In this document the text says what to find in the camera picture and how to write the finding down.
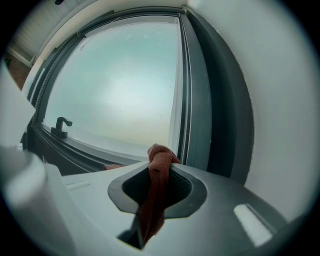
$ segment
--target red cloth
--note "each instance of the red cloth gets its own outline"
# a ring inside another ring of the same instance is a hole
[[[166,146],[153,144],[148,149],[149,176],[151,185],[146,200],[139,208],[138,219],[143,238],[143,245],[157,234],[165,222],[166,185],[169,181],[171,163],[180,164],[176,155]],[[105,165],[105,170],[123,167],[122,164]]]

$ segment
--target frosted glass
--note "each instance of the frosted glass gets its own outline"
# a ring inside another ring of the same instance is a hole
[[[136,23],[84,39],[54,83],[44,123],[54,126],[58,117],[70,119],[72,127],[63,127],[69,137],[100,148],[90,135],[167,146],[177,31],[177,24]]]

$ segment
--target window handle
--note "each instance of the window handle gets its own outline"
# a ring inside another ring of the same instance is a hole
[[[67,120],[66,118],[60,116],[56,119],[55,127],[51,127],[51,133],[56,135],[59,138],[66,139],[68,138],[68,132],[65,130],[62,130],[63,124],[66,124],[67,126],[72,126],[72,122]]]

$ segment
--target white wall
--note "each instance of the white wall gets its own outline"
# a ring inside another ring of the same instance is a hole
[[[224,38],[246,80],[254,146],[245,186],[292,220],[318,185],[320,75],[316,53],[284,8],[259,0],[188,0]]]
[[[69,20],[66,20],[64,25],[59,24],[59,30],[53,36],[50,35],[50,37],[52,37],[43,48],[43,51],[34,63],[24,83],[22,92],[26,96],[28,95],[37,71],[55,47],[58,47],[70,35],[75,33],[90,21],[99,17],[100,15],[105,14],[111,10],[119,12],[130,8],[146,6],[181,7],[182,5],[186,4],[186,2],[186,0],[97,0],[91,3],[90,5],[81,9],[78,13],[70,17]]]

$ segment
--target dark gray window frame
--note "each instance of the dark gray window frame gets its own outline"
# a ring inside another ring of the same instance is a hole
[[[45,158],[48,163],[57,165],[63,175],[95,172],[103,170],[103,165],[128,165],[143,160],[128,158],[125,155],[117,156],[72,138],[58,138],[41,123],[45,117],[50,92],[59,70],[86,33],[111,23],[115,19],[122,20],[150,15],[179,17],[183,35],[183,111],[177,155],[182,164],[207,170],[211,140],[211,100],[206,64],[200,44],[184,9],[143,7],[116,13],[110,12],[110,15],[96,18],[94,22],[90,22],[68,38],[58,49],[55,49],[34,79],[28,96],[30,96],[29,100],[36,111],[27,129],[26,147],[38,156]]]

